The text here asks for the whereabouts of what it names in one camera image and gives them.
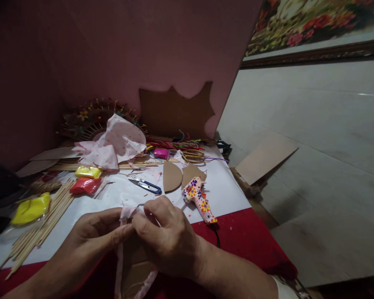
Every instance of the painting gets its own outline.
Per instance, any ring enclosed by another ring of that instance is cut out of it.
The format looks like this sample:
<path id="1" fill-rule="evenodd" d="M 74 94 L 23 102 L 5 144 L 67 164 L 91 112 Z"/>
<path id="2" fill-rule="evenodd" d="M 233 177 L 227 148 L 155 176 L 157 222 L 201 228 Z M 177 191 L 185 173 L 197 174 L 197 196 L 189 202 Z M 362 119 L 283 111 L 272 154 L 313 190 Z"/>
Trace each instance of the painting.
<path id="1" fill-rule="evenodd" d="M 245 56 L 373 30 L 374 0 L 264 0 Z"/>

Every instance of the black cable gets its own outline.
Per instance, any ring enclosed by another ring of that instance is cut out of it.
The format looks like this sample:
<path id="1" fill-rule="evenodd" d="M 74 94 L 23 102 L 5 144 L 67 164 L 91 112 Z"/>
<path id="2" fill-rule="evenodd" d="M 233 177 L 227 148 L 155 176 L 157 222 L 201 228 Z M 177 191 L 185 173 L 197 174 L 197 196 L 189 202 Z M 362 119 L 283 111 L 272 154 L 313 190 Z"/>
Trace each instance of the black cable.
<path id="1" fill-rule="evenodd" d="M 217 239 L 217 247 L 220 248 L 220 238 L 219 235 L 217 234 L 217 231 L 213 225 L 210 225 L 210 228 L 215 232 L 216 239 Z"/>

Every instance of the white tablecloth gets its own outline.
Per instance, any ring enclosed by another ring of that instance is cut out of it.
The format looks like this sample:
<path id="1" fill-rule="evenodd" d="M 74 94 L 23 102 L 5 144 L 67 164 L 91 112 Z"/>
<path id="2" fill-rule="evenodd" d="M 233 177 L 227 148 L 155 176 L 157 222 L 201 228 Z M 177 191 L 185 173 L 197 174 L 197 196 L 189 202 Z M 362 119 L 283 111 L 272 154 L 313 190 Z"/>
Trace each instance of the white tablecloth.
<path id="1" fill-rule="evenodd" d="M 216 145 L 205 146 L 205 154 L 222 158 Z M 176 163 L 179 168 L 184 165 Z M 214 216 L 222 216 L 236 211 L 250 208 L 251 205 L 244 196 L 242 190 L 235 181 L 228 165 L 225 161 L 214 160 L 207 162 L 205 165 L 198 167 L 207 170 L 207 179 L 205 184 L 205 192 L 207 200 Z M 137 177 L 153 182 L 153 173 L 162 172 L 163 166 L 149 167 L 149 173 L 138 174 Z M 131 170 L 124 170 L 121 173 L 129 174 Z M 65 237 L 72 229 L 74 223 L 85 213 L 102 211 L 108 208 L 124 206 L 136 206 L 150 199 L 154 199 L 155 195 L 146 190 L 132 184 L 128 181 L 130 177 L 121 174 L 112 174 L 109 181 L 115 183 L 107 185 L 100 193 L 97 199 L 89 196 L 81 196 L 75 198 L 57 225 L 54 227 L 48 238 L 40 249 L 35 248 L 28 256 L 25 265 L 36 262 L 49 260 L 57 251 Z M 163 176 L 161 175 L 157 185 L 163 190 Z M 181 187 L 175 191 L 166 194 L 166 196 L 178 207 L 182 208 L 190 223 L 202 221 L 201 214 L 195 208 L 193 203 L 185 205 L 181 198 Z M 6 258 L 11 251 L 12 242 L 4 241 L 3 235 L 0 235 L 0 263 Z M 9 261 L 4 268 L 12 266 Z"/>

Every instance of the small scissors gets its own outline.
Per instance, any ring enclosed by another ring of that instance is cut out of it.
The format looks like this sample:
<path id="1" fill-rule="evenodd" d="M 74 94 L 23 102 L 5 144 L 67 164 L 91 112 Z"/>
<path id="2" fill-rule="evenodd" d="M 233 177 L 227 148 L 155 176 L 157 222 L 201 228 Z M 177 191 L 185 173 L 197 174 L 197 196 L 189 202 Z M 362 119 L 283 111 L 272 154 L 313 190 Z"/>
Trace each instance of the small scissors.
<path id="1" fill-rule="evenodd" d="M 141 188 L 143 188 L 143 189 L 145 189 L 149 192 L 152 192 L 154 194 L 159 194 L 159 193 L 162 192 L 161 188 L 154 185 L 154 184 L 151 184 L 147 181 L 139 179 L 136 176 L 132 176 L 132 178 L 134 178 L 134 179 L 133 180 L 129 179 L 129 181 L 131 181 L 133 184 L 135 184 L 135 185 L 137 185 L 137 186 L 139 186 L 139 187 L 141 187 Z"/>
<path id="2" fill-rule="evenodd" d="M 198 164 L 205 162 L 205 154 L 197 149 L 182 150 L 182 157 L 186 162 Z"/>

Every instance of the pink wall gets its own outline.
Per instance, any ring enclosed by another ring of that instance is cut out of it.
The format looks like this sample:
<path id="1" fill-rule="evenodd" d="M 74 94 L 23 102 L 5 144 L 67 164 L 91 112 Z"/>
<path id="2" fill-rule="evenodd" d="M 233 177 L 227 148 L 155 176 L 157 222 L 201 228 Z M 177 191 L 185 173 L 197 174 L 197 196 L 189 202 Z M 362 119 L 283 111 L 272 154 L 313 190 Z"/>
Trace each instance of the pink wall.
<path id="1" fill-rule="evenodd" d="M 205 126 L 213 136 L 261 1 L 9 3 L 0 21 L 14 32 L 0 45 L 5 49 L 0 49 L 0 99 L 10 104 L 12 118 L 0 132 L 0 144 L 10 145 L 0 150 L 0 158 L 15 166 L 53 143 L 61 97 L 68 106 L 112 97 L 139 112 L 139 88 L 164 91 L 173 85 L 191 97 L 204 82 L 213 81 L 210 101 L 216 115 Z M 37 117 L 41 127 L 33 127 L 30 105 L 38 105 L 41 115 L 52 111 L 47 119 Z M 34 134 L 21 132 L 21 127 L 14 132 L 22 115 L 23 126 L 33 127 Z M 20 156 L 8 157 L 15 145 L 23 145 Z"/>
<path id="2" fill-rule="evenodd" d="M 57 144 L 64 108 L 31 17 L 17 2 L 0 7 L 0 162 L 12 169 Z"/>
<path id="3" fill-rule="evenodd" d="M 213 81 L 212 137 L 260 0 L 38 1 L 44 54 L 69 105 L 112 97 L 140 111 L 138 89 L 186 97 Z"/>

